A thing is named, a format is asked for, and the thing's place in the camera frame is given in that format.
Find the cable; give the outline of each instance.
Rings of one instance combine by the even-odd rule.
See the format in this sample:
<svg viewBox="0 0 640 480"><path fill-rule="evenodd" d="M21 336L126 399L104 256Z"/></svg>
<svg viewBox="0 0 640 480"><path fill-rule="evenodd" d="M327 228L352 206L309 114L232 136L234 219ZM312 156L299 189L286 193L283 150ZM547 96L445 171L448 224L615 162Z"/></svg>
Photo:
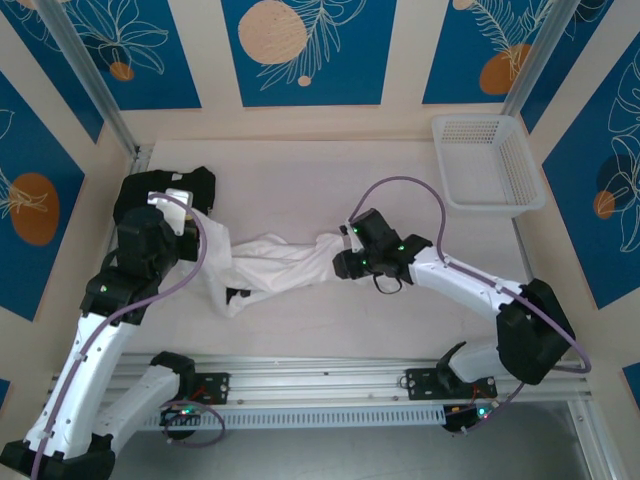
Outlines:
<svg viewBox="0 0 640 480"><path fill-rule="evenodd" d="M182 448L207 448L207 447L211 447L211 446L215 445L220 440L222 440L222 437L224 437L224 433L226 431L226 426L225 426L225 423L224 423L224 419L222 418L222 415L220 415L218 412L216 412L209 405L205 405L204 403L200 403L200 402L193 402L191 400L177 400L177 401L169 401L169 402L165 403L164 405L162 405L161 408L163 408L163 407L171 407L173 405L196 406L201 410L205 410L205 411L209 412L210 414L212 414L214 417L216 417L218 419L218 421L220 422L220 426L222 427L222 430L220 430L220 434L216 438L214 438L213 440L210 440L208 442L189 443L189 442L185 442L185 441L182 441L182 442L174 442L174 441L172 441L171 445L175 445L176 447L182 447ZM164 430L162 431L162 433L166 437L170 438L169 437L169 426L171 426L177 418L182 418L182 416L181 415L176 415L171 420L168 420L165 423Z"/></svg>
<svg viewBox="0 0 640 480"><path fill-rule="evenodd" d="M196 213L187 204L181 202L180 200L176 200L175 198L169 195L166 195L164 193L152 193L151 195L149 195L150 200L154 198L161 198L168 202L175 203L176 205L182 207L187 212L188 215L191 215L191 217L193 218L196 224L198 232L200 233L200 255L198 256L198 260L196 261L195 265L193 266L193 269L189 272L189 274L186 277L184 277L182 280L180 280L178 283L169 287L167 290L165 290L162 293L158 293L153 297L149 297L139 302L133 303L131 305L128 305L112 313L98 326L98 328L95 329L95 331L87 339L83 347L80 349L77 355L77 359L71 365L71 368L69 369L69 373L64 379L62 387L60 388L60 392L58 393L58 397L56 398L56 401L53 404L53 408L51 409L49 419L47 420L47 423L44 427L44 433L47 436L45 436L40 440L40 445L38 446L38 450L36 451L36 456L33 460L33 467L31 468L31 480L38 479L40 463L42 462L42 457L44 456L44 451L47 448L47 442L49 441L49 436L51 435L53 425L56 422L58 413L60 412L60 408L62 407L62 403L64 402L64 399L67 393L69 392L71 383L73 382L73 379L76 373L78 372L80 365L82 365L83 363L82 359L86 357L87 353L89 352L89 349L91 348L91 345L93 345L93 343L98 338L98 336L102 333L104 329L106 329L111 324L111 322L113 322L114 320L117 320L121 316L126 315L127 313L132 312L133 310L136 310L138 308L146 307L147 305L150 305L153 302L160 300L162 298L168 297L172 293L175 293L178 290L180 290L187 283L189 283L193 279L193 277L196 276L196 274L202 267L202 264L204 263L205 256L207 255L207 236L205 234L204 226L202 225L202 222L200 221Z"/></svg>
<svg viewBox="0 0 640 480"><path fill-rule="evenodd" d="M371 192L373 192L380 185L384 185L385 183L394 182L394 181L406 181L406 182L412 182L412 183L418 184L421 187L427 189L429 193L431 193L431 195L433 195L433 197L438 202L438 206L440 207L440 229L438 230L438 237L436 239L436 252L438 253L438 257L440 258L440 260L445 264L447 264L449 267L453 268L454 270L457 270L460 273L463 273L464 275L470 276L488 285L489 287L497 290L498 285L496 284L496 282L494 282L490 278L486 278L484 275L481 275L477 272L469 270L468 268L465 268L462 265L458 265L454 262L451 262L446 258L442 250L442 239L444 237L444 229L447 223L447 214L445 210L444 201L442 200L442 197L438 194L438 192L436 192L431 185L429 185L426 182L423 182L422 180L419 180L414 177L408 177L405 175L394 175L394 176L383 178L382 180L377 181L376 183L371 185L367 189L367 191L364 193L364 195L356 205L356 208L353 210L353 213L349 216L349 222L352 222L355 219L355 217L358 215L358 212L362 208L362 205L367 200L369 195L371 195ZM570 346L572 346L576 350L576 352L578 352L578 355L580 356L584 364L584 367L581 367L581 368L556 366L556 367L553 367L554 370L562 371L562 372L570 372L570 373L589 373L591 371L591 360L589 360L589 356L587 355L587 352L585 352L582 346L578 342L576 342L575 339L571 337L571 335L565 332L564 329L560 325L558 325L551 317L549 317L545 312L543 312L541 309L539 309L534 304L532 304L529 300L522 297L521 295L518 295L512 290L506 287L501 287L500 291L504 292L506 295L510 296L511 298L519 302L521 305L528 308L531 312L536 314L542 320L544 320L545 323L547 323L551 328L553 328L558 333L558 335L560 335ZM473 427L467 429L467 431L474 430L475 428L483 425L484 423L486 423L486 421L490 420L496 412L502 411L501 409L504 408L505 405L508 405L509 403L511 403L513 398L518 393L520 393L520 390L522 390L523 387L524 387L524 383L520 384L520 386L516 388L515 391L510 396L508 396L504 402L502 402L495 410L493 410L493 413L486 420L480 421Z"/></svg>

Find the white cloth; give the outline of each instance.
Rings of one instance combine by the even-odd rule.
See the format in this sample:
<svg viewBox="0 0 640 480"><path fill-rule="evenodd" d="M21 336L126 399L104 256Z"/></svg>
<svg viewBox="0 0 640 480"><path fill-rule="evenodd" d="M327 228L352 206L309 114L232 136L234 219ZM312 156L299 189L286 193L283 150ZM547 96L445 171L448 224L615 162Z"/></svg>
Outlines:
<svg viewBox="0 0 640 480"><path fill-rule="evenodd" d="M324 233L315 244L297 245L267 233L232 247L227 227L196 213L207 235L208 251L200 272L186 288L204 286L215 310L226 317L292 288L339 280L332 262L345 249L341 235ZM182 263L184 274L193 268L193 263ZM227 288L250 290L251 295L235 295L227 305Z"/></svg>

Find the white laundry basket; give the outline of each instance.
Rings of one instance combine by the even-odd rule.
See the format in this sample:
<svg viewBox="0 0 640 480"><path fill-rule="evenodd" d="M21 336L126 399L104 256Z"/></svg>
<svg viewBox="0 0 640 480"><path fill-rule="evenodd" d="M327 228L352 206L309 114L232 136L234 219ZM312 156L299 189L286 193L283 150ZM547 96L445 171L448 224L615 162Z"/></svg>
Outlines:
<svg viewBox="0 0 640 480"><path fill-rule="evenodd" d="M515 217L544 206L540 173L517 119L439 115L432 129L450 210Z"/></svg>

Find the plastic basket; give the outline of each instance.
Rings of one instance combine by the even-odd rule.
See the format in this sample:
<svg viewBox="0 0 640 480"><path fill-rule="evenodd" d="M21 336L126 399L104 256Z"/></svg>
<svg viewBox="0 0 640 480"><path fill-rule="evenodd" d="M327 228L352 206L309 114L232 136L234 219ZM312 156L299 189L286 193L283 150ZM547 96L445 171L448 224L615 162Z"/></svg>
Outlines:
<svg viewBox="0 0 640 480"><path fill-rule="evenodd" d="M515 217L545 190L520 122L506 115L439 115L433 138L447 203L457 212Z"/></svg>

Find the white tabletop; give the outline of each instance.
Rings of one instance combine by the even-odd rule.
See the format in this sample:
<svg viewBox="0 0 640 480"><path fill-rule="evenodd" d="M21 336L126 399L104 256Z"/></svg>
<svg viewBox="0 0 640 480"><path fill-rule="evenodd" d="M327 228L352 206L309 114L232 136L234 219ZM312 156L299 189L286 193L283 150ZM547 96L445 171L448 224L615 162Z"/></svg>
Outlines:
<svg viewBox="0 0 640 480"><path fill-rule="evenodd" d="M441 191L430 142L165 141L149 170L208 167L217 177L212 218L232 241L273 232L311 243L337 231L361 195L390 175L411 175ZM435 240L437 204L420 187L394 182L365 204L401 237ZM516 281L526 274L511 220L450 217L444 249L461 261ZM181 278L171 272L165 285ZM437 292L409 287L382 295L349 281L289 291L217 316L207 295L185 288L152 305L128 351L306 357L439 358L461 340L488 337L495 327Z"/></svg>

